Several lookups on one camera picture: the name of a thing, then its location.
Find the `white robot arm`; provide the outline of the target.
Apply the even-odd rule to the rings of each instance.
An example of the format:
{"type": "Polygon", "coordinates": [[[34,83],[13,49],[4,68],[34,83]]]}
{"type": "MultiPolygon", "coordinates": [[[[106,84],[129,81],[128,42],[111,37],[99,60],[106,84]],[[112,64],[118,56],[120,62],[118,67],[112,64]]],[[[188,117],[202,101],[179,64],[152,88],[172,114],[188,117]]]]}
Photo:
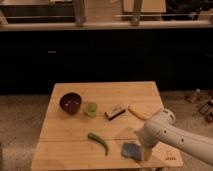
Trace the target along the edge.
{"type": "Polygon", "coordinates": [[[158,110],[136,132],[140,144],[154,148],[162,142],[213,166],[213,138],[177,128],[174,126],[175,121],[176,117],[171,110],[158,110]]]}

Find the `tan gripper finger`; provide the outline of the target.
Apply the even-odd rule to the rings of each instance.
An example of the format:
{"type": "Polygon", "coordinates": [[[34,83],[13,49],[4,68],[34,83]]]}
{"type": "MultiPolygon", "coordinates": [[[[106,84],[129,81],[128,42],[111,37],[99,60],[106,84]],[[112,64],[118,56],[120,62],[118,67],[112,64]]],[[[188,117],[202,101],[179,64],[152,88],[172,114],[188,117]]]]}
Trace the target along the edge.
{"type": "Polygon", "coordinates": [[[142,148],[142,160],[148,161],[152,155],[152,149],[151,148],[142,148]]]}

